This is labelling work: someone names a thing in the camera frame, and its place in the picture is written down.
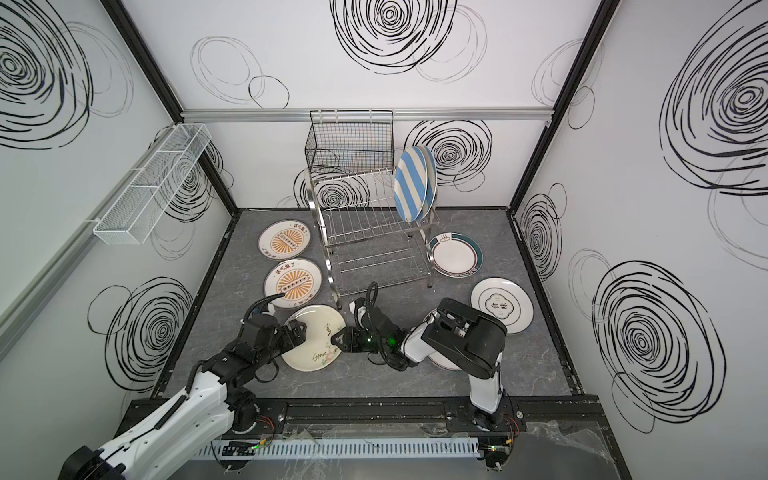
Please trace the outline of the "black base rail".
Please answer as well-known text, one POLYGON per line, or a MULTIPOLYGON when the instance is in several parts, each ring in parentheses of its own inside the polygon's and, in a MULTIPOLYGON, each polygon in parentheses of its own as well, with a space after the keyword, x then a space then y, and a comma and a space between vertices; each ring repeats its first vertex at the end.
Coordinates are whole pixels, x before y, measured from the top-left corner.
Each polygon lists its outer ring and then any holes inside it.
MULTIPOLYGON (((266 398, 257 405, 279 433, 299 425, 356 423, 432 423, 460 432, 470 431, 476 416, 467 397, 266 398)), ((604 416, 592 395, 505 397, 500 413, 513 417, 520 429, 528 421, 604 416)))

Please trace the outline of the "blue striped plate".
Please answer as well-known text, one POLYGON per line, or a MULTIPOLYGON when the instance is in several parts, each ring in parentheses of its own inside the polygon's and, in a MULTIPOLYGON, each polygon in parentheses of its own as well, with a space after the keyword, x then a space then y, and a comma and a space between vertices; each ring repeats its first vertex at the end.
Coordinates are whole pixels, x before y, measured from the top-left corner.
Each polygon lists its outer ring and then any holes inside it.
POLYGON ((423 147, 406 147, 394 173, 394 200, 406 222, 420 214, 427 196, 428 156, 423 147))
POLYGON ((425 204, 421 214, 423 218, 426 218, 433 207, 435 197, 436 197, 437 166, 436 166, 436 160, 432 150, 428 147, 424 147, 424 150, 427 154, 428 186, 427 186, 427 192, 425 197, 425 204))

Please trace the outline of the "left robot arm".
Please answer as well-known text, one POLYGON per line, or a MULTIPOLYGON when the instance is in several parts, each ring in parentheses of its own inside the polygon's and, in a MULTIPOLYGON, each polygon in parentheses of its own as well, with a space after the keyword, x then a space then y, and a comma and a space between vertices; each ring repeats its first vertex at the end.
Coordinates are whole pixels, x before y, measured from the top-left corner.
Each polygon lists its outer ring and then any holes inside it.
POLYGON ((199 360, 187 382, 141 422, 92 450, 83 446, 64 462, 60 479, 167 479, 202 447, 229 430, 250 432, 262 419, 245 385, 259 369, 306 340, 306 326, 278 323, 268 305, 273 294, 254 302, 236 338, 219 353, 199 360))

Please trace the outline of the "white plate red characters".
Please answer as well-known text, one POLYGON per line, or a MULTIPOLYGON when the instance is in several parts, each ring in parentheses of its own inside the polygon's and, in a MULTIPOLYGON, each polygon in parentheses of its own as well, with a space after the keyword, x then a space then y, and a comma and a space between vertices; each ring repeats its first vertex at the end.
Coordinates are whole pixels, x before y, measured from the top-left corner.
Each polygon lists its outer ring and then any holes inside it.
POLYGON ((429 360, 438 366, 439 368, 442 368, 444 370, 448 371, 460 371, 461 368, 457 366, 455 363, 450 361, 448 358, 446 358, 444 355, 440 354, 439 352, 432 353, 428 356, 429 360))

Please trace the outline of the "steel two-tier dish rack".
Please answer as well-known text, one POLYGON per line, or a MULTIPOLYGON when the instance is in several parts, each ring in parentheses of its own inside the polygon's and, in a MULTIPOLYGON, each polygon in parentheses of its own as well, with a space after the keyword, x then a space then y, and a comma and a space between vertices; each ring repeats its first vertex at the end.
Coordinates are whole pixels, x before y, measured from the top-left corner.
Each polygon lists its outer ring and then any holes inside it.
POLYGON ((342 299, 380 288, 431 281, 427 240, 437 216, 407 222, 394 198, 390 152, 310 148, 304 194, 318 225, 337 308, 342 299))

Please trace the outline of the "white plate green emblem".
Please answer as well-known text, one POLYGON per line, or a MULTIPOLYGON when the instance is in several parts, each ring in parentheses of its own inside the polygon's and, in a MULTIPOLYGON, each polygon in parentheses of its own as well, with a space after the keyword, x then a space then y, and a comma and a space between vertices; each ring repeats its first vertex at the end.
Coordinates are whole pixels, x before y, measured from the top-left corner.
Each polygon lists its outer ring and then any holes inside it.
POLYGON ((525 290, 511 280, 487 278, 478 282, 471 292, 474 309, 501 321, 507 334, 526 330, 533 321, 533 302, 525 290))

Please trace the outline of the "green rimmed white plate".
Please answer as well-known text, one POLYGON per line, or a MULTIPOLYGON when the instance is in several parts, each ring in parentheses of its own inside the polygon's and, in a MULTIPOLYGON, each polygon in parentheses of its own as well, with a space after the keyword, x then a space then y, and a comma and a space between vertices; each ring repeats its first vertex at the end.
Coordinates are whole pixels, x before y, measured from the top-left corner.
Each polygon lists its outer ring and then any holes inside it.
POLYGON ((470 277, 483 265, 484 256, 479 245, 460 233, 438 234, 428 242, 428 249, 434 269, 449 278, 470 277))

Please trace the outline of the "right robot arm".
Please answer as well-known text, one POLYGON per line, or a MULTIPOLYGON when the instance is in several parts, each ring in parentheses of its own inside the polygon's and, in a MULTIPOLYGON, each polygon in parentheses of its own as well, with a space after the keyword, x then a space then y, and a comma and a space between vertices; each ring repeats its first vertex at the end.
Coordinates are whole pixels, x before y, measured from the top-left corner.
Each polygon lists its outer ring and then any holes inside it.
POLYGON ((444 298, 420 324, 406 331, 377 305, 379 285, 351 305, 355 319, 331 337, 343 353, 378 354, 396 371, 413 368, 438 353, 468 375, 474 423, 485 431, 504 421, 501 359, 506 326, 495 317, 452 298, 444 298))

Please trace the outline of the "orange sunburst plate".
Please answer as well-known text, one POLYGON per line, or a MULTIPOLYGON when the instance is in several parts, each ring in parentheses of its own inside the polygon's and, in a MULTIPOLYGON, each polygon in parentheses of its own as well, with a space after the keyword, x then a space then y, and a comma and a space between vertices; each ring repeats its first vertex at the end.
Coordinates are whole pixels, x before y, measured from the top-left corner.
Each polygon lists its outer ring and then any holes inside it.
POLYGON ((322 286, 322 274, 311 260, 297 258, 276 265, 265 278, 265 296, 282 294, 273 301, 277 308, 291 309, 312 300, 322 286))
POLYGON ((265 257, 282 261, 299 256, 310 242, 310 228, 299 220, 289 219, 265 228, 259 236, 258 249, 265 257))

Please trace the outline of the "cream floral plate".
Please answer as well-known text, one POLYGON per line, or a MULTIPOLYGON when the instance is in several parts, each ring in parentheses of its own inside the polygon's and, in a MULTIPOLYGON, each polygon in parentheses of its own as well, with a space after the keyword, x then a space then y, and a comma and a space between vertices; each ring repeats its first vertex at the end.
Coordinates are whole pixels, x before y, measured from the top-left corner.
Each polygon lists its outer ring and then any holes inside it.
POLYGON ((335 307, 309 305, 292 314, 285 324, 293 320, 306 326, 306 339, 281 356, 288 366, 300 372, 313 372, 327 367, 339 357, 341 351, 332 344, 331 337, 346 323, 335 307))

